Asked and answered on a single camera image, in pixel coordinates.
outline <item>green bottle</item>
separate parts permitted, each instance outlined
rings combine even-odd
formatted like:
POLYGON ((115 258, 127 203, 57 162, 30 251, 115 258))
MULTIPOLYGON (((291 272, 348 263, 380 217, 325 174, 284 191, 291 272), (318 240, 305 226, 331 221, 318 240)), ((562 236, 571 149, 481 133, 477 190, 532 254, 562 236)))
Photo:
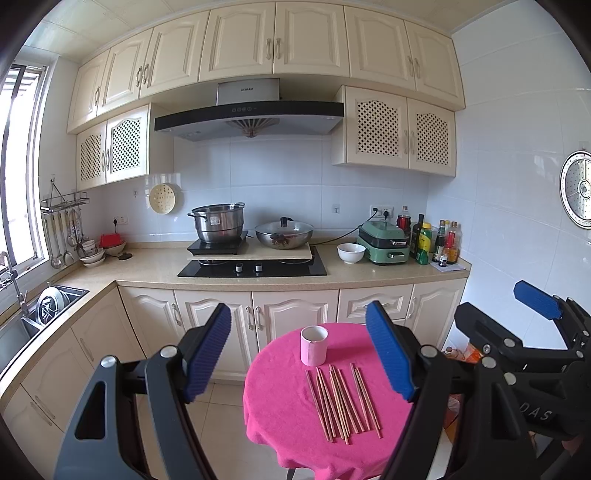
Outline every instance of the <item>green bottle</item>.
POLYGON ((431 249, 431 224, 423 222, 421 232, 418 234, 417 262, 421 265, 429 263, 429 250, 431 249))

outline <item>white tiled wall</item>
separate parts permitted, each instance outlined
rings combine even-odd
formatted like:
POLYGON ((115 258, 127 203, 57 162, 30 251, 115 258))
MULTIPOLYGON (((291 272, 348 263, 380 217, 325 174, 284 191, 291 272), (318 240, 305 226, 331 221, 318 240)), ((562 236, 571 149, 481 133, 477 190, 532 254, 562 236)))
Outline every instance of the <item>white tiled wall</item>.
MULTIPOLYGON (((466 94, 456 114, 457 177, 430 178, 428 217, 462 224, 462 256, 473 264, 464 301, 526 345, 563 348, 553 324, 512 289, 525 279, 591 311, 591 232, 571 222, 558 193, 566 156, 591 143, 591 74, 534 0, 506 5, 453 39, 466 94)), ((456 329, 450 340, 465 343, 456 329)))
POLYGON ((118 232, 135 242, 196 239, 192 208, 211 203, 244 202, 245 227, 289 216, 315 227, 314 234, 339 236, 365 221, 370 205, 388 205, 399 213, 407 205, 413 217, 427 207, 428 176, 382 167, 333 166, 330 137, 260 136, 214 141, 174 141, 175 174, 148 176, 89 191, 101 206, 105 231, 114 216, 127 216, 118 232), (154 213, 147 194, 161 181, 176 184, 177 207, 154 213), (339 213, 333 212, 339 205, 339 213))

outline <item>window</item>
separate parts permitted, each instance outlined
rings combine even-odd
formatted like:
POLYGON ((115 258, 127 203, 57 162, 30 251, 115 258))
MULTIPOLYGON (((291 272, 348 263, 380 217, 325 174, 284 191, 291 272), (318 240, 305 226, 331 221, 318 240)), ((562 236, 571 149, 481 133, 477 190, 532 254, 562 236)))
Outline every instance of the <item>window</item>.
POLYGON ((45 70, 13 64, 0 90, 0 251, 19 273, 43 257, 33 190, 33 151, 45 70))

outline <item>round table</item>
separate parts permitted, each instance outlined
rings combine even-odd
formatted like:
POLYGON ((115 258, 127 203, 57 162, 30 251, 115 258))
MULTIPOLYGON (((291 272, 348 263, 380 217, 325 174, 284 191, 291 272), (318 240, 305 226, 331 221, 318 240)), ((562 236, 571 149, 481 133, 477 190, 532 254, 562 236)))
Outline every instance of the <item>round table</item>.
POLYGON ((342 370, 365 423, 349 364, 354 362, 360 368, 383 438, 372 429, 352 433, 351 445, 339 437, 334 443, 326 440, 306 380, 309 370, 316 387, 316 369, 300 361, 301 329, 273 340, 248 370, 243 398, 246 435, 252 442, 272 447, 282 467, 310 468, 316 480, 377 476, 402 433, 411 405, 390 387, 365 325, 323 326, 329 331, 326 362, 320 367, 325 379, 330 384, 330 364, 342 370))

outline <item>green electric grill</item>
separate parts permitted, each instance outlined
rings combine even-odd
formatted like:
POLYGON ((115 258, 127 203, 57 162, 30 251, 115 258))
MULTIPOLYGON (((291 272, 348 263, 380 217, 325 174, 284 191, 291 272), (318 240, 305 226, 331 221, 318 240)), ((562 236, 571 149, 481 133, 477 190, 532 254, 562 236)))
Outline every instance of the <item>green electric grill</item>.
POLYGON ((386 221, 369 221, 359 227, 357 243, 363 245, 365 256, 376 265, 405 263, 410 252, 404 230, 386 221))

